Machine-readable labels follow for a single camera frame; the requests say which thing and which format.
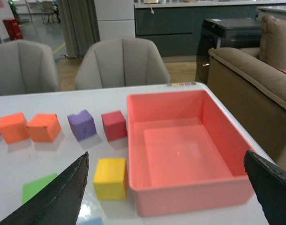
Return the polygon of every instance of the green foam square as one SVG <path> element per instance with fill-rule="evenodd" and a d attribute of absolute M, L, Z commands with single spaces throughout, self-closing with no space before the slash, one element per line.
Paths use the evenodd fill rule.
<path fill-rule="evenodd" d="M 57 176 L 58 175 L 54 173 L 38 180 L 23 184 L 22 205 L 40 192 L 43 188 L 45 188 Z"/>

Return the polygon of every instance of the blue foam block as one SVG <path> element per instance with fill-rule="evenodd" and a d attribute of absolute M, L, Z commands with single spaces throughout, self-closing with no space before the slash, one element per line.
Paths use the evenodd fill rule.
<path fill-rule="evenodd" d="M 76 225 L 104 225 L 104 223 L 102 222 L 101 218 L 96 218 L 94 220 L 90 220 Z"/>

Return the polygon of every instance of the gray chair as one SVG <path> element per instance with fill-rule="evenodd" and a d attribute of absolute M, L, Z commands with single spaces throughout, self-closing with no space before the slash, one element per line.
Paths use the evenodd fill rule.
<path fill-rule="evenodd" d="M 93 44 L 75 77 L 76 90 L 169 83 L 169 72 L 156 45 L 119 37 Z"/>
<path fill-rule="evenodd" d="M 0 44 L 0 95 L 60 91 L 51 47 L 16 40 Z"/>
<path fill-rule="evenodd" d="M 54 22 L 53 18 L 56 16 L 54 11 L 54 5 L 52 1 L 42 1 L 42 13 L 43 13 L 43 23 L 50 24 L 50 18 Z"/>

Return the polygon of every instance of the yellow foam cube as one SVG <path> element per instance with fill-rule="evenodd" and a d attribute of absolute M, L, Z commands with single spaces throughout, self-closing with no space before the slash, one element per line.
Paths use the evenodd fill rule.
<path fill-rule="evenodd" d="M 100 158 L 93 186 L 99 200 L 125 200 L 128 188 L 126 159 Z"/>

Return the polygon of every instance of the pink plastic tray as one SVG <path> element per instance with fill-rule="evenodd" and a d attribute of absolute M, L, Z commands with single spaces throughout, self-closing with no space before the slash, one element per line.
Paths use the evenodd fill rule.
<path fill-rule="evenodd" d="M 204 90 L 128 96 L 129 184 L 141 216 L 244 204 L 251 149 Z"/>

